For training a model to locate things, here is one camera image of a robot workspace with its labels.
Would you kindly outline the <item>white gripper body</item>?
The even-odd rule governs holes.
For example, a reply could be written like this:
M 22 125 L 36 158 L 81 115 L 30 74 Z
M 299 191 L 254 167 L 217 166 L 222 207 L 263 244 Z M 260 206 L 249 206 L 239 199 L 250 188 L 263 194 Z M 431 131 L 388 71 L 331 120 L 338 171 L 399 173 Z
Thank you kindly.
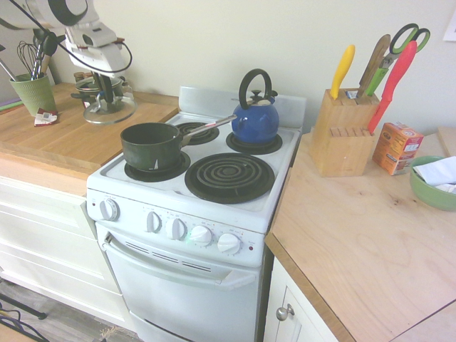
M 108 77 L 117 77 L 126 69 L 126 63 L 121 55 L 123 38 L 102 47 L 79 48 L 65 40 L 65 47 L 73 64 Z

